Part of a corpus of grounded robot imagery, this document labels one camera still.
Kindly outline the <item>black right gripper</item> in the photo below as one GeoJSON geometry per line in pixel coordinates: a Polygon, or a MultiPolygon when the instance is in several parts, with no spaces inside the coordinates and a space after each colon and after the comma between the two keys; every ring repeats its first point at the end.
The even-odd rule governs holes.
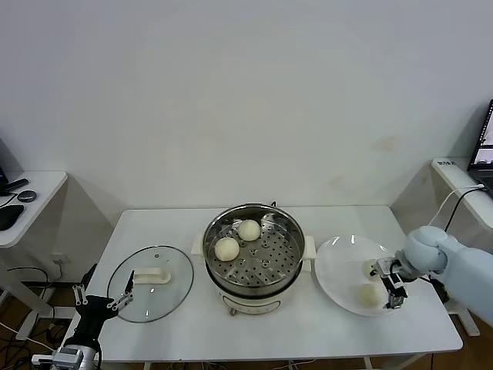
{"type": "Polygon", "coordinates": [[[396,308],[401,308],[407,298],[407,292],[400,276],[396,273],[383,276],[383,285],[387,292],[387,303],[384,307],[386,309],[391,309],[392,297],[393,295],[396,295],[396,308]]]}

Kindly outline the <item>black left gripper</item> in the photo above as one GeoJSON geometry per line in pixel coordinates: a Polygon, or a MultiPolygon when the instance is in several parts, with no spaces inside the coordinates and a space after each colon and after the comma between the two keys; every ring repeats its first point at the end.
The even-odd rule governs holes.
{"type": "Polygon", "coordinates": [[[86,288],[89,286],[96,267],[97,264],[91,266],[82,276],[82,280],[72,286],[75,304],[81,305],[76,309],[80,319],[72,336],[76,344],[96,343],[105,322],[115,318],[118,311],[124,309],[133,300],[132,290],[135,271],[131,272],[124,292],[119,298],[112,300],[94,295],[86,297],[86,288]]]}

